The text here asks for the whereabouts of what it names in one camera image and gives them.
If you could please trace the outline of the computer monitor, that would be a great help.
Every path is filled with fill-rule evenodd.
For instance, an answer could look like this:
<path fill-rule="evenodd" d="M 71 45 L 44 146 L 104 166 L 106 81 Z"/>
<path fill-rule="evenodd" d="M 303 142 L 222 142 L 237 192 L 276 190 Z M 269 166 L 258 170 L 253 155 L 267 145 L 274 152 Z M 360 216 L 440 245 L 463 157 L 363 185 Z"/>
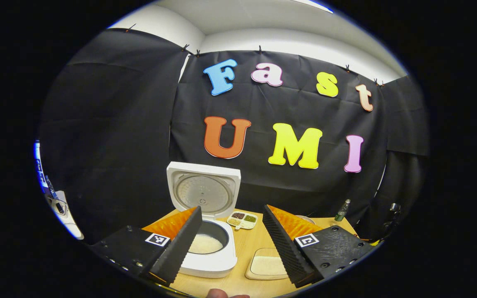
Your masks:
<path fill-rule="evenodd" d="M 36 171 L 37 171 L 38 181 L 39 181 L 40 186 L 41 186 L 41 190 L 44 194 L 47 194 L 48 184 L 46 182 L 45 174 L 43 172 L 39 139 L 36 139 L 35 142 L 34 142 L 34 160 L 35 160 L 35 167 L 36 167 Z"/>

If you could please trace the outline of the white side desk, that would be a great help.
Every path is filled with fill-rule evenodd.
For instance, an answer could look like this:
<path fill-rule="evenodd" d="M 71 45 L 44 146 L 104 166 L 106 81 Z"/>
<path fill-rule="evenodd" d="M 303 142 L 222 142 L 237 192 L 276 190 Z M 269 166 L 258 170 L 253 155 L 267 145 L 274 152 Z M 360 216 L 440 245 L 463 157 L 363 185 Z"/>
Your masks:
<path fill-rule="evenodd" d="M 47 191 L 46 200 L 47 200 L 47 203 L 48 203 L 49 207 L 51 208 L 51 210 L 58 217 L 59 221 L 68 230 L 68 232 L 70 232 L 70 234 L 72 234 L 72 236 L 74 236 L 75 239 L 83 240 L 84 239 L 84 234 L 79 229 L 79 227 L 77 226 L 77 224 L 76 224 L 76 222 L 75 222 L 75 220 L 72 216 L 72 213 L 71 213 L 70 208 L 69 208 L 69 204 L 68 204 L 68 202 L 65 198 L 64 191 L 61 191 L 61 190 L 55 191 L 55 192 Z M 57 210 L 55 209 L 54 200 L 61 200 L 63 202 L 66 202 L 67 211 L 66 211 L 66 214 L 64 216 L 60 215 L 57 212 Z"/>

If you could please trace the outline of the ceiling light panel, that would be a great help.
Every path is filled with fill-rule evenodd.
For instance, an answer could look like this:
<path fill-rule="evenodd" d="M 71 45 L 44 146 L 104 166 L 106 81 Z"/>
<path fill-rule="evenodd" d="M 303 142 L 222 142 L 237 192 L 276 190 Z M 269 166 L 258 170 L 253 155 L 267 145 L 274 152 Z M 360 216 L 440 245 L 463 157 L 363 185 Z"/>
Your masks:
<path fill-rule="evenodd" d="M 328 12 L 330 14 L 334 13 L 332 9 L 328 8 L 324 4 L 321 4 L 320 2 L 314 2 L 312 0 L 291 0 L 291 1 L 298 2 L 298 3 L 301 3 L 303 5 L 308 5 L 308 6 L 320 9 L 322 11 Z"/>

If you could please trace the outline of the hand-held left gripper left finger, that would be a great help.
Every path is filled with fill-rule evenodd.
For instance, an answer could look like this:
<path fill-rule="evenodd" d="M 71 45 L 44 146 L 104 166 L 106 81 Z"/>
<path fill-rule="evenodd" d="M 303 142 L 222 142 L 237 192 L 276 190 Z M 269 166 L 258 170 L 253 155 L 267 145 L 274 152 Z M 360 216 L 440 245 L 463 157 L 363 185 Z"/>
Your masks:
<path fill-rule="evenodd" d="M 202 223 L 200 206 L 182 214 L 175 236 L 127 225 L 89 248 L 131 277 L 169 286 Z"/>

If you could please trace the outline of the cream tray of rice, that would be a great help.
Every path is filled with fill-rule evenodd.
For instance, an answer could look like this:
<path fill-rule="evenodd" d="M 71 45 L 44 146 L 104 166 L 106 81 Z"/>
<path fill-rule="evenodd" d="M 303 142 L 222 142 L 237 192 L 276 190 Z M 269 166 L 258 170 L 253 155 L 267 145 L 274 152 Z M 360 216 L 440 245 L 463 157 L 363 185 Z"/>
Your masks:
<path fill-rule="evenodd" d="M 248 264 L 245 277 L 250 280 L 281 280 L 288 275 L 276 248 L 259 248 Z"/>

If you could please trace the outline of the clear plastic water bottle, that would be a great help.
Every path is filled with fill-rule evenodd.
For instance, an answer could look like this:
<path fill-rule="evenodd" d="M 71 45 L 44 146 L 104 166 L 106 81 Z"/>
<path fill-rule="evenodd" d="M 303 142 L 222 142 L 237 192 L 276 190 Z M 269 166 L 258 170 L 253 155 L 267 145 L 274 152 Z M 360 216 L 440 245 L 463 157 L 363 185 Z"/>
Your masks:
<path fill-rule="evenodd" d="M 337 211 L 334 221 L 335 222 L 341 222 L 345 217 L 348 212 L 349 206 L 351 203 L 351 199 L 346 199 L 343 205 L 339 208 Z"/>

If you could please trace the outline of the white rice cooker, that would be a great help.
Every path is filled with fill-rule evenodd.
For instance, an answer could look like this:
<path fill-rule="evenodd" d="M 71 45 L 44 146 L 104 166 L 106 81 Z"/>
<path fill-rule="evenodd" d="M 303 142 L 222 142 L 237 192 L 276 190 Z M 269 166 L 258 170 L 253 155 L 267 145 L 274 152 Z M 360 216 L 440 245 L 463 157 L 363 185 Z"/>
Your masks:
<path fill-rule="evenodd" d="M 195 241 L 211 237 L 222 247 L 210 253 L 188 252 L 180 273 L 208 279 L 227 276 L 237 263 L 234 235 L 224 222 L 233 213 L 241 185 L 241 172 L 195 163 L 172 161 L 167 166 L 171 201 L 178 211 L 199 206 L 202 223 Z"/>

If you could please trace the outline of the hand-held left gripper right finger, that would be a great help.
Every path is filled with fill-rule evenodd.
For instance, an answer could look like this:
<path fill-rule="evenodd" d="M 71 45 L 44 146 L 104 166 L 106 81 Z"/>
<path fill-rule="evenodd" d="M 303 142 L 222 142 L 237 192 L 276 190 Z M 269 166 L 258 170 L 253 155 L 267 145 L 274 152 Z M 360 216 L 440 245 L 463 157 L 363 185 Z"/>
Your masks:
<path fill-rule="evenodd" d="M 296 287 L 333 279 L 375 249 L 338 225 L 320 228 L 270 205 L 263 224 Z"/>

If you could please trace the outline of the white divided bean dish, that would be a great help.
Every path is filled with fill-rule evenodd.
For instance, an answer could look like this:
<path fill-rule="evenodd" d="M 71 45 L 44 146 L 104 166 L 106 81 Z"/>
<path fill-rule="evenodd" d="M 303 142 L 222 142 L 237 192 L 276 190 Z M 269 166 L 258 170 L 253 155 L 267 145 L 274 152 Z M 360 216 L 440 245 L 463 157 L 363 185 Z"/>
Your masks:
<path fill-rule="evenodd" d="M 242 211 L 234 211 L 231 215 L 229 215 L 227 219 L 227 223 L 235 228 L 235 230 L 240 229 L 253 229 L 254 226 L 257 224 L 258 217 L 254 214 L 242 212 Z"/>

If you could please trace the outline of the black backdrop cloth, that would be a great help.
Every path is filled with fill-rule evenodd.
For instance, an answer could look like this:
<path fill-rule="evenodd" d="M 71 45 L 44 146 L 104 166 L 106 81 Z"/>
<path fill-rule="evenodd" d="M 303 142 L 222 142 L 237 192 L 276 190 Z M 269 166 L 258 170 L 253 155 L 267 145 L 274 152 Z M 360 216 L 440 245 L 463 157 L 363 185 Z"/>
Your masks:
<path fill-rule="evenodd" d="M 429 164 L 422 93 L 409 77 L 377 86 L 306 56 L 253 50 L 187 56 L 140 31 L 108 29 L 63 68 L 39 128 L 41 162 L 86 242 L 173 210 L 171 161 L 237 168 L 236 207 L 346 218 L 383 235 L 404 219 Z"/>

